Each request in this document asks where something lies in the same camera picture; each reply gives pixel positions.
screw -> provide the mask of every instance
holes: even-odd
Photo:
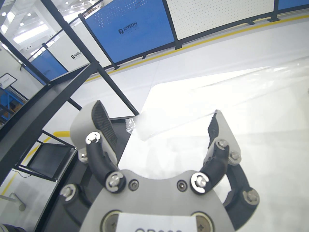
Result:
[[[206,180],[202,176],[198,176],[196,181],[195,181],[196,186],[200,188],[205,188],[206,187]]]
[[[258,195],[255,194],[255,192],[254,192],[253,190],[250,190],[250,191],[247,193],[247,199],[248,199],[250,202],[257,201]]]
[[[76,193],[76,187],[74,184],[68,184],[62,188],[60,195],[65,197],[65,201],[69,201]]]
[[[64,197],[69,197],[72,194],[72,190],[69,187],[64,188],[61,190],[60,195]]]
[[[232,151],[232,152],[230,153],[230,157],[231,157],[233,160],[237,161],[237,160],[240,158],[240,155],[239,155],[237,152]]]
[[[109,185],[111,187],[116,187],[119,185],[119,182],[120,182],[120,178],[118,175],[113,175],[111,180],[109,181]]]
[[[228,142],[224,139],[220,139],[217,141],[218,145],[222,148],[225,148],[228,145]]]
[[[92,132],[86,137],[86,144],[91,144],[100,140],[101,136],[98,132]]]
[[[105,181],[105,187],[109,192],[120,192],[124,189],[126,178],[121,172],[112,172]]]
[[[177,189],[181,192],[185,192],[187,190],[187,183],[183,180],[178,181]]]
[[[260,201],[260,197],[256,190],[252,189],[248,192],[243,191],[244,200],[251,205],[257,205]]]
[[[204,194],[206,192],[204,188],[208,181],[207,175],[202,172],[196,172],[191,176],[190,185],[195,193]]]
[[[139,187],[139,182],[138,180],[132,180],[130,181],[129,183],[129,189],[132,190],[132,191],[136,191]]]

joyson logo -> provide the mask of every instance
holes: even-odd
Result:
[[[133,22],[132,24],[129,24],[122,29],[119,29],[118,32],[119,34],[125,34],[127,32],[132,32],[132,30],[136,30],[136,29],[138,29],[137,22]]]

yellow floor line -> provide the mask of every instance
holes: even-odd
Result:
[[[252,26],[252,27],[250,27],[250,28],[241,29],[241,30],[238,30],[238,31],[235,31],[235,32],[223,34],[223,35],[220,35],[220,36],[216,36],[216,37],[213,37],[213,38],[209,38],[209,39],[207,39],[207,40],[203,40],[203,41],[201,41],[201,42],[197,42],[197,43],[194,43],[194,44],[191,44],[191,45],[182,47],[181,49],[178,49],[178,50],[169,51],[169,52],[167,52],[167,53],[160,54],[160,55],[154,56],[154,57],[152,57],[152,58],[148,58],[148,59],[145,59],[145,60],[142,60],[142,61],[133,63],[133,64],[131,64],[131,65],[122,66],[122,67],[120,67],[120,68],[117,69],[117,70],[108,72],[108,74],[112,74],[112,73],[115,73],[115,72],[119,72],[119,71],[121,71],[121,70],[130,68],[130,67],[133,67],[133,66],[142,64],[142,63],[146,63],[146,62],[148,62],[148,61],[151,61],[151,60],[154,60],[154,59],[157,59],[157,58],[161,58],[161,57],[164,57],[164,56],[167,56],[167,55],[170,55],[170,54],[179,52],[179,51],[183,51],[183,50],[186,50],[186,49],[190,49],[190,48],[192,48],[192,47],[195,47],[195,46],[198,46],[198,45],[207,43],[207,42],[212,42],[212,41],[219,40],[219,39],[222,39],[222,38],[225,38],[225,37],[229,37],[229,36],[232,36],[232,35],[236,35],[236,34],[239,34],[239,33],[248,32],[248,31],[251,31],[251,30],[254,30],[254,29],[259,29],[259,28],[262,28],[262,27],[267,27],[267,26],[271,26],[271,25],[275,25],[275,24],[281,24],[281,23],[285,23],[285,22],[290,22],[290,21],[295,21],[295,20],[300,20],[300,19],[306,19],[306,18],[309,18],[309,15],[294,17],[294,18],[290,18],[290,19],[284,19],[284,20],[280,20],[280,21],[276,21],[276,22],[269,22],[269,23],[266,23],[266,24],[263,24],[263,25]],[[94,80],[94,79],[97,79],[97,78],[100,78],[100,77],[101,77],[101,75],[98,75],[98,76],[89,78],[89,79],[86,80],[85,82],[88,82],[88,81],[91,81],[91,80]]]
[[[58,131],[53,133],[56,137],[70,137],[70,131]]]

metal pole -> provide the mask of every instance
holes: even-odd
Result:
[[[55,140],[57,140],[57,141],[59,141],[59,142],[61,142],[61,143],[63,143],[64,145],[66,145],[66,146],[68,146],[68,147],[71,147],[71,148],[73,148],[73,149],[76,149],[76,147],[73,146],[72,144],[69,144],[69,143],[65,142],[64,140],[59,139],[58,137],[56,137],[56,136],[50,134],[49,132],[46,132],[46,131],[43,130],[43,129],[42,129],[42,133],[45,134],[45,135],[47,135],[47,136],[49,136],[49,137],[51,137],[51,138],[53,138],[53,139],[55,139]]]
[[[5,36],[0,33],[0,41],[7,46],[7,48],[22,62],[24,63],[33,73],[35,73],[45,83],[49,82],[49,79],[41,73],[32,63],[30,63],[9,41]]]
[[[51,54],[51,56],[63,67],[63,69],[65,69],[66,72],[68,72],[68,70],[59,62],[59,60],[49,51],[46,43],[42,43],[42,47],[44,47],[47,52]]]
[[[88,61],[90,63],[97,63],[96,58],[87,49],[86,45],[82,42],[82,40],[78,37],[78,35],[74,32],[74,30],[70,27],[70,25],[64,20],[63,16],[58,11],[58,9],[53,4],[53,2],[51,0],[41,0],[41,2],[44,4],[47,10],[51,13],[53,18],[58,22],[58,24],[62,27],[63,31],[69,36],[69,38],[73,41],[73,43],[78,47],[78,49],[88,59]],[[120,97],[120,99],[128,106],[128,108],[133,112],[133,114],[139,115],[139,112],[135,109],[135,107],[131,104],[128,98],[123,94],[120,88],[107,74],[104,68],[98,65],[97,71],[102,76],[102,78],[107,82],[107,84],[114,90],[114,92]]]
[[[91,36],[94,38],[94,40],[96,41],[97,45],[100,47],[100,49],[103,51],[103,53],[105,54],[105,56],[107,57],[107,59],[111,62],[112,66],[115,68],[115,70],[117,70],[119,68],[119,66],[115,65],[115,63],[113,62],[112,58],[108,55],[108,53],[106,52],[105,48],[103,48],[103,45],[99,42],[98,38],[96,37],[96,35],[94,34],[94,32],[92,31],[92,29],[89,27],[88,23],[86,22],[84,16],[82,14],[78,14],[78,17],[80,18],[80,20],[82,21],[82,23],[84,24],[84,26],[87,28],[88,32],[91,34]]]

ceiling light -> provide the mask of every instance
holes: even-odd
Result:
[[[12,23],[13,19],[15,17],[15,14],[10,11],[8,14],[7,14],[7,19],[9,20],[10,23]]]
[[[7,32],[7,26],[6,25],[2,25],[1,26],[1,30],[3,33],[6,33]]]
[[[17,44],[24,42],[25,40],[28,40],[44,31],[48,30],[48,26],[47,25],[41,25],[38,26],[30,31],[24,32],[19,36],[16,36],[13,40],[14,42],[16,42]]]
[[[2,47],[4,47],[7,51],[9,50],[9,48],[3,43],[2,43]]]

